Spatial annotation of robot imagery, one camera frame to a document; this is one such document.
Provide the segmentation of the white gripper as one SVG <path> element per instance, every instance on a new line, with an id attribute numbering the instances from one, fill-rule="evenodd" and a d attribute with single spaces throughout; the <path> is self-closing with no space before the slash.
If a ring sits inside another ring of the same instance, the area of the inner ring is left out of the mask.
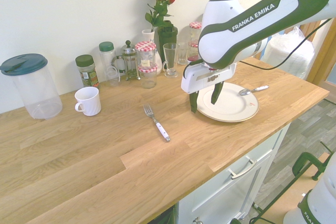
<path id="1" fill-rule="evenodd" d="M 197 111 L 198 91 L 215 85 L 211 96 L 211 104 L 215 104 L 223 88 L 223 81 L 230 79 L 235 73 L 235 64 L 224 69 L 211 70 L 208 65 L 198 63 L 187 66 L 182 77 L 181 88 L 190 94 L 191 111 Z"/>

